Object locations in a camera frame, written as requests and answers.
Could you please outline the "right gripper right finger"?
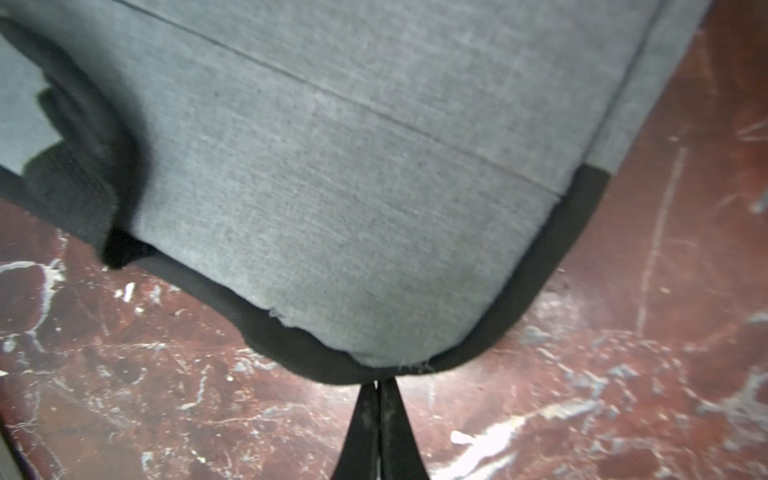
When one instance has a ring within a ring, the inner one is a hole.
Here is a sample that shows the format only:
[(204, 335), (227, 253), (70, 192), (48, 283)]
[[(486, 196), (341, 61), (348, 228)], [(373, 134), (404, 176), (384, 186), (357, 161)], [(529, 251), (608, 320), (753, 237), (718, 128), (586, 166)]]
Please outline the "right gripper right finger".
[(379, 462), (384, 480), (429, 480), (395, 378), (379, 385)]

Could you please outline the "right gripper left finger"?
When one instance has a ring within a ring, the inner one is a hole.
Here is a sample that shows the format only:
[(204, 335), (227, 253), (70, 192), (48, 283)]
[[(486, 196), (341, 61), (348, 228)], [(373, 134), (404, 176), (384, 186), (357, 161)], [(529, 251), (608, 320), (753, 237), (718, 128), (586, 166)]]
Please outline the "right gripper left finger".
[(379, 462), (379, 395), (375, 383), (362, 385), (331, 480), (376, 480)]

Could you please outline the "grey laptop sleeve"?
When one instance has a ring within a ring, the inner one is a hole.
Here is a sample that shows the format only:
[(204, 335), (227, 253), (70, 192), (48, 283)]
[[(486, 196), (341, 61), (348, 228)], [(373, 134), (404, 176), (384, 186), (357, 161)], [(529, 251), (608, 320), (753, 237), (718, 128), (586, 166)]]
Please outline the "grey laptop sleeve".
[(335, 385), (459, 366), (571, 249), (706, 1), (5, 1), (1, 194)]

